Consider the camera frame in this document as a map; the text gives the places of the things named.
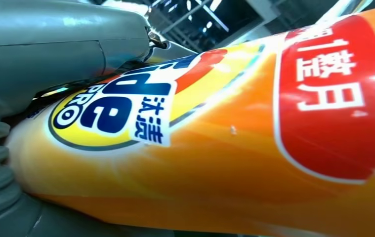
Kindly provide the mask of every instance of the tide logo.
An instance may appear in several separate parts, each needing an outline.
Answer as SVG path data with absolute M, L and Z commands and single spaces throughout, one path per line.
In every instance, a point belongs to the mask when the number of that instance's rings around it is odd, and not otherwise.
M 142 142 L 170 146 L 172 127 L 247 67 L 236 46 L 217 49 L 126 72 L 60 101 L 49 130 L 62 144 L 79 150 L 106 151 Z M 247 48 L 258 53 L 259 46 Z M 228 65 L 230 71 L 218 66 Z

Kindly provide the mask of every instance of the red label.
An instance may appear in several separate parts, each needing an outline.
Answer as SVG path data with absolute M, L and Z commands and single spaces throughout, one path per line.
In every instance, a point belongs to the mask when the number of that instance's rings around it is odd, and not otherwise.
M 289 32 L 275 95 L 276 139 L 302 171 L 359 184 L 375 172 L 375 34 L 350 16 Z

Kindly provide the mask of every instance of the ceiling light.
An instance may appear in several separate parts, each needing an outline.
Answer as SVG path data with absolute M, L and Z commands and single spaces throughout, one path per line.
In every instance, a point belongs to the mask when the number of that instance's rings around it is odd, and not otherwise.
M 212 3 L 210 4 L 209 8 L 212 11 L 215 11 L 218 8 L 219 4 L 221 4 L 221 2 L 222 2 L 222 0 L 213 0 Z
M 174 5 L 174 6 L 172 6 L 172 7 L 168 10 L 168 12 L 172 12 L 176 7 L 177 7 L 177 4 Z
M 187 10 L 190 11 L 192 9 L 192 2 L 190 0 L 187 0 Z

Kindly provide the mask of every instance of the gray plastic part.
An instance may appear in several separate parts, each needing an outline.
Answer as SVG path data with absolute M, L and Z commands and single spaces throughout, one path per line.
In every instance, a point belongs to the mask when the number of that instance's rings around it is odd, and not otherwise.
M 196 53 L 195 51 L 191 51 L 190 49 L 187 49 L 177 43 L 171 41 L 163 42 L 167 45 L 167 48 L 152 48 L 152 52 L 150 52 L 148 57 L 146 57 L 144 60 L 146 64 L 165 62 L 176 58 L 190 56 Z
M 22 112 L 46 88 L 112 72 L 149 52 L 148 23 L 135 13 L 58 0 L 0 0 L 0 119 Z M 0 138 L 9 133 L 0 121 Z M 1 165 L 0 237 L 171 237 L 124 227 L 24 194 Z

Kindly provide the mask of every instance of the orange bottle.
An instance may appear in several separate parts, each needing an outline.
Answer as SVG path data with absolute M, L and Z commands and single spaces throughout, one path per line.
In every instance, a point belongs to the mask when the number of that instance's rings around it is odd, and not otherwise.
M 375 235 L 375 10 L 110 78 L 14 128 L 27 192 L 105 222 Z

